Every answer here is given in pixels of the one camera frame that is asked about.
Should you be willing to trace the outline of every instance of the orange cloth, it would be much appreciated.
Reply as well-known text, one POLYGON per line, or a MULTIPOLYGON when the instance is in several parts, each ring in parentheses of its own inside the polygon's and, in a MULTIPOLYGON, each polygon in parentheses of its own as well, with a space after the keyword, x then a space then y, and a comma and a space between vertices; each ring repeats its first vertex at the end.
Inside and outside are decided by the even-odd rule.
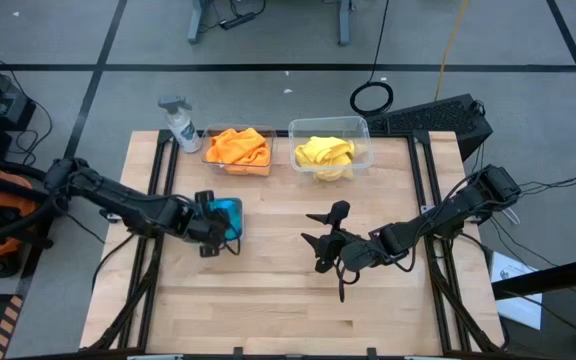
POLYGON ((253 128, 239 133, 228 129, 213 137, 206 161, 238 165, 225 166, 226 171, 235 175, 270 175, 270 147, 253 128))

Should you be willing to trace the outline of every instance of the white spray bottle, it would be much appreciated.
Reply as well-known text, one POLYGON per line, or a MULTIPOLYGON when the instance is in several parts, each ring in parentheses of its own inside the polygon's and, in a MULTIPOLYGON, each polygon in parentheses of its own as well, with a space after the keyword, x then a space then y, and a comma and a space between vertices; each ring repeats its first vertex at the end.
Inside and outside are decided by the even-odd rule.
POLYGON ((187 153, 194 153, 201 149, 201 140, 195 130, 195 125, 190 121, 190 115, 186 110, 192 110, 185 97, 162 96, 157 105, 166 109, 166 123, 172 131, 175 139, 187 153))

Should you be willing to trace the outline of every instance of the wooden table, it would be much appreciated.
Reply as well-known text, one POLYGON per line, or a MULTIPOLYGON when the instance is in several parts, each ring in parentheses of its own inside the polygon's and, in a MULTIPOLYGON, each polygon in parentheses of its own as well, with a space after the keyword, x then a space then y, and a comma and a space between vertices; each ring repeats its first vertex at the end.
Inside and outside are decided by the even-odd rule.
MULTIPOLYGON (((157 132, 132 134, 123 184, 146 192, 156 139, 157 132)), ((441 192, 446 194, 464 177, 457 142, 453 133, 431 133, 431 140, 441 192)), ((376 347, 383 355, 440 355, 423 242, 417 245, 413 272, 394 266, 364 270, 359 283, 346 287, 346 302, 340 303, 334 271, 315 272, 313 250, 300 236, 329 231, 304 215, 327 213, 333 202, 342 199, 351 204, 343 226, 365 237, 386 223, 417 216, 406 140, 373 139, 374 165, 354 182, 334 183, 315 183, 295 172, 288 139, 277 142, 268 178, 219 175, 201 162, 200 155, 179 153, 173 193, 192 197, 196 191, 212 189, 216 197, 241 198, 245 237, 239 257, 224 252, 211 259, 201 259, 196 245, 165 239, 147 351, 232 354, 233 347, 241 346, 246 354, 361 355, 367 347, 376 347)), ((418 153, 425 194, 432 203, 421 146, 418 153)), ((479 236, 474 225, 466 225, 465 232, 479 236)), ((110 225, 104 254, 125 237, 122 224, 110 225)), ((100 272, 82 346, 94 342, 123 306, 136 243, 110 258, 100 272)), ((466 308, 501 345, 503 335, 481 250, 458 238, 454 259, 466 308)), ((447 302, 446 309, 453 348, 458 348, 454 313, 447 302)), ((133 345, 141 315, 138 309, 133 345)))

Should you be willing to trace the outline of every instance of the clear plastic bin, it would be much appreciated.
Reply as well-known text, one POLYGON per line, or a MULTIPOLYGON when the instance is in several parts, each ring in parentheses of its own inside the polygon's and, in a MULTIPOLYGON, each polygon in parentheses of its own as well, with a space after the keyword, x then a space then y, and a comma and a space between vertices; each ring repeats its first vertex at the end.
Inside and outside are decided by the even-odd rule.
POLYGON ((299 119, 288 125, 290 138, 290 162, 292 167, 301 173, 312 173, 313 178, 322 179, 322 172, 350 171, 353 175, 369 168, 375 160, 375 154, 370 142, 370 132, 366 120, 359 116, 330 117, 319 119, 299 119), (337 137, 355 146, 355 156, 352 164, 346 166, 313 166, 302 167, 295 158, 295 149, 306 144, 312 136, 337 137))
POLYGON ((275 154, 275 150, 277 149, 277 133, 275 130, 270 126, 265 125, 236 125, 236 124, 211 124, 209 125, 202 135, 202 153, 201 153, 201 161, 205 164, 212 165, 212 168, 224 174, 230 175, 259 175, 259 176, 268 176, 270 175, 270 167, 272 165, 273 156, 275 154), (212 147, 212 138, 221 134, 222 132, 228 129, 234 129, 237 132, 244 131, 248 128, 255 129, 259 135, 263 136, 266 139, 266 143, 270 149, 270 161, 268 165, 261 166, 261 165, 239 165, 239 164, 225 164, 221 162, 211 162, 206 159, 206 153, 212 147))

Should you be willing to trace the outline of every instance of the yellow cloth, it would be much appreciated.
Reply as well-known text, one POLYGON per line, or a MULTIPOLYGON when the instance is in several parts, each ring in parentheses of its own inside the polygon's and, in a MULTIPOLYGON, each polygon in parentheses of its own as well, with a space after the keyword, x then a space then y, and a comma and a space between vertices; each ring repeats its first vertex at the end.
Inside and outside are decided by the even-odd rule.
POLYGON ((231 174, 270 174, 270 147, 255 129, 248 128, 241 132, 228 129, 213 137, 211 142, 212 147, 206 152, 206 161, 238 165, 225 166, 231 174))
MULTIPOLYGON (((301 167, 346 166, 352 164, 355 144, 336 137, 313 136, 295 149, 295 158, 301 167)), ((315 171, 315 179, 335 181, 341 177, 353 178, 352 169, 315 171)))

